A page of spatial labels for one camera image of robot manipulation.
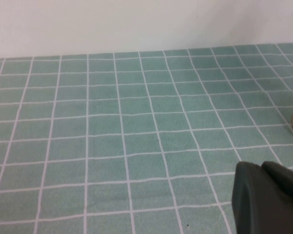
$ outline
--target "grid pattern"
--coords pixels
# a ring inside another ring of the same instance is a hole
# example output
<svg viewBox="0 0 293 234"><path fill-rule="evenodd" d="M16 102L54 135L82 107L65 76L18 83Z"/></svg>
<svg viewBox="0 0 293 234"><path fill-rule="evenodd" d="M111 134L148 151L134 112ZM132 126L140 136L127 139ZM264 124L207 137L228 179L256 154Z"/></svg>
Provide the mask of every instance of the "grid pattern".
<svg viewBox="0 0 293 234"><path fill-rule="evenodd" d="M293 43L0 59L0 233L235 233L292 113Z"/></svg>

